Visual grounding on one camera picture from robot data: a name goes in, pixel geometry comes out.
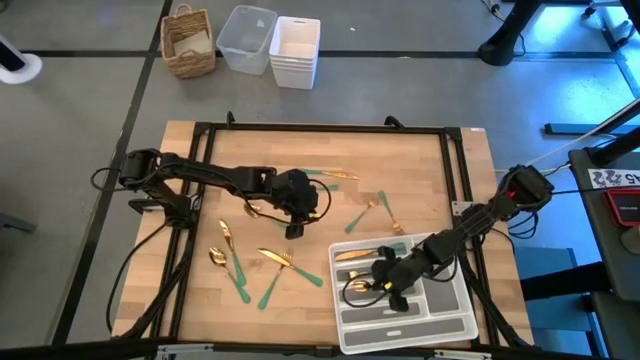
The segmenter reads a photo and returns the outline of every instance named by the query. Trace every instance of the clear plastic container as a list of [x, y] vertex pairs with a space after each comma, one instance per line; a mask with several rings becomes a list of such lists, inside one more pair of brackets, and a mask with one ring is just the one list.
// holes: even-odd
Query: clear plastic container
[[216, 45], [231, 70], [262, 75], [278, 15], [255, 6], [238, 5], [224, 24]]
[[[338, 325], [340, 349], [347, 355], [381, 351], [407, 346], [423, 346], [449, 341], [469, 340], [478, 336], [473, 307], [467, 287], [458, 271], [452, 281], [441, 283], [422, 279], [406, 289], [403, 295], [409, 311], [401, 313], [389, 308], [387, 298], [367, 308], [352, 308], [342, 298], [342, 288], [349, 272], [370, 272], [371, 265], [381, 259], [377, 253], [350, 260], [336, 261], [337, 255], [381, 245], [398, 247], [397, 256], [405, 256], [411, 248], [430, 234], [396, 236], [335, 243], [329, 246], [331, 285]], [[438, 278], [450, 276], [453, 265]], [[366, 304], [379, 296], [378, 292], [359, 293], [347, 289], [345, 295], [354, 304]]]

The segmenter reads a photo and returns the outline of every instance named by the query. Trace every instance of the knife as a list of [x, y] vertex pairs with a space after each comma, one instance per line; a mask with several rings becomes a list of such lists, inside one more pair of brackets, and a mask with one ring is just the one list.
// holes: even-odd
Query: knife
[[[396, 243], [389, 246], [393, 250], [401, 251], [405, 249], [405, 245], [403, 243]], [[367, 250], [353, 250], [346, 253], [342, 253], [340, 255], [336, 255], [336, 261], [350, 260], [363, 256], [368, 256], [371, 254], [375, 254], [378, 252], [378, 249], [367, 249]]]
[[282, 256], [274, 253], [273, 251], [269, 250], [269, 249], [264, 249], [264, 248], [260, 248], [258, 249], [258, 251], [268, 257], [269, 259], [277, 262], [280, 265], [284, 265], [286, 267], [292, 268], [293, 270], [295, 270], [298, 274], [304, 276], [305, 278], [307, 278], [307, 280], [311, 281], [315, 286], [321, 287], [322, 286], [322, 279], [317, 278], [311, 274], [309, 274], [308, 272], [300, 269], [299, 267], [293, 265], [290, 261], [287, 261], [285, 258], [283, 258]]
[[240, 261], [238, 260], [238, 256], [236, 255], [236, 250], [233, 247], [233, 237], [231, 237], [231, 230], [229, 230], [229, 226], [224, 220], [220, 219], [220, 228], [222, 229], [222, 234], [224, 234], [224, 239], [227, 241], [227, 245], [229, 245], [229, 250], [231, 250], [231, 255], [233, 257], [233, 265], [236, 267], [236, 277], [238, 278], [238, 284], [240, 286], [245, 286], [247, 284], [247, 279], [244, 277], [244, 273], [242, 272], [242, 268], [240, 267]]
[[314, 170], [314, 169], [300, 169], [307, 175], [327, 175], [333, 176], [341, 179], [351, 179], [351, 180], [360, 180], [359, 177], [352, 173], [344, 172], [344, 171], [334, 171], [334, 170]]

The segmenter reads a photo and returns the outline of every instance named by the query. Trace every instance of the cutlery tray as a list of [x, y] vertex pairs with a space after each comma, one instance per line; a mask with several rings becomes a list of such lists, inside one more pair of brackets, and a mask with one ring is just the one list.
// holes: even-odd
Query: cutlery tray
[[[396, 250], [397, 256], [404, 257], [427, 236], [429, 233], [335, 243], [329, 247], [333, 301], [340, 349], [343, 353], [359, 354], [469, 340], [478, 336], [478, 326], [469, 293], [459, 269], [450, 282], [421, 279], [406, 289], [403, 295], [409, 302], [409, 311], [405, 313], [391, 310], [388, 296], [367, 308], [352, 308], [344, 302], [342, 288], [349, 280], [349, 271], [371, 272], [373, 262], [382, 257], [376, 252], [368, 256], [336, 261], [337, 255], [353, 250], [376, 249], [382, 245], [404, 244], [404, 248], [400, 245], [397, 248], [401, 250]], [[438, 278], [449, 277], [451, 271], [453, 265], [440, 273]], [[370, 276], [358, 280], [373, 281]], [[345, 295], [353, 304], [366, 304], [376, 299], [380, 293], [347, 289]]]

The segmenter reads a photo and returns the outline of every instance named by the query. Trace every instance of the wicker basket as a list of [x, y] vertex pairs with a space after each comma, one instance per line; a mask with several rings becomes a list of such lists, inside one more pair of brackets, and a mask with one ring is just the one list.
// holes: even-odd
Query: wicker basket
[[[180, 13], [183, 8], [188, 11]], [[211, 24], [209, 24], [209, 13], [205, 9], [192, 11], [187, 4], [181, 4], [173, 16], [166, 16], [162, 19], [160, 29], [162, 59], [173, 75], [186, 79], [207, 74], [215, 68], [216, 56], [213, 44], [211, 51], [206, 53], [190, 50], [176, 56], [173, 49], [174, 43], [193, 36], [202, 30], [207, 31], [209, 39], [213, 38]]]

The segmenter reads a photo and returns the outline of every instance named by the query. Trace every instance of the stacked containers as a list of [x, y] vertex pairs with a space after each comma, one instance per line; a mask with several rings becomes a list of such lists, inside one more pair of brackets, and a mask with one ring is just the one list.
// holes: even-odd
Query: stacked containers
[[231, 70], [262, 75], [276, 17], [270, 10], [238, 5], [224, 24], [216, 45]]
[[312, 89], [319, 46], [320, 20], [278, 17], [269, 48], [278, 86]]

